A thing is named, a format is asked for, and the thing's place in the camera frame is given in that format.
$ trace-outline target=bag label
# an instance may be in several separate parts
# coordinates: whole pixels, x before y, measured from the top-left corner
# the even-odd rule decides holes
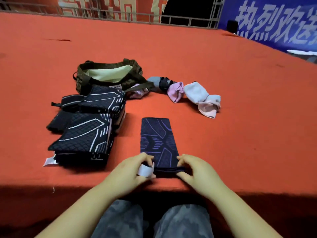
[[[114,85],[114,86],[109,86],[109,88],[122,89],[122,85],[118,84],[118,85]]]

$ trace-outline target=white tag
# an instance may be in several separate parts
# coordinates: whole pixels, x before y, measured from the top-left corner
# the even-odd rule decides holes
[[[153,174],[153,171],[154,171],[154,163],[153,163],[152,167],[148,167],[144,164],[141,164],[139,171],[138,171],[138,175],[150,177]]]
[[[45,163],[43,164],[43,167],[44,167],[44,166],[47,166],[47,165],[49,165],[49,164],[58,164],[58,163],[56,163],[56,160],[54,160],[54,157],[55,157],[55,155],[52,156],[52,157],[50,157],[50,158],[47,158],[47,159],[45,160]]]
[[[122,85],[118,84],[118,85],[114,85],[114,86],[109,86],[109,88],[122,89]]]

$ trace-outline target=metal railing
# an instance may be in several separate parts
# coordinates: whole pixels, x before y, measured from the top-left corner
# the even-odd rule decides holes
[[[195,18],[195,17],[183,17],[183,16],[171,16],[171,15],[161,15],[161,14],[147,14],[147,13],[132,13],[132,12],[122,12],[122,11],[112,11],[101,9],[100,0],[89,0],[90,8],[82,7],[61,7],[61,6],[48,6],[44,4],[33,4],[33,3],[21,3],[21,2],[7,2],[0,0],[1,12],[11,12],[11,13],[29,13],[38,15],[49,15],[49,16],[65,16],[73,18],[84,18],[84,19],[95,19],[95,20],[107,20],[107,21],[120,21],[120,22],[133,22],[133,23],[147,23],[147,24],[158,24],[167,26],[181,26],[181,27],[198,27],[207,29],[218,28],[221,11],[223,9],[225,0],[214,0],[212,5],[212,10],[209,19],[205,18]],[[73,10],[73,16],[65,15],[64,11]],[[113,16],[118,13],[121,14],[121,19],[117,20]],[[148,17],[148,21],[137,21],[132,18],[132,15],[143,15]],[[168,23],[154,22],[154,18],[161,20],[163,18],[168,18]],[[186,19],[188,20],[188,25],[172,24],[172,19]],[[205,27],[195,26],[192,24],[193,20],[206,22]]]

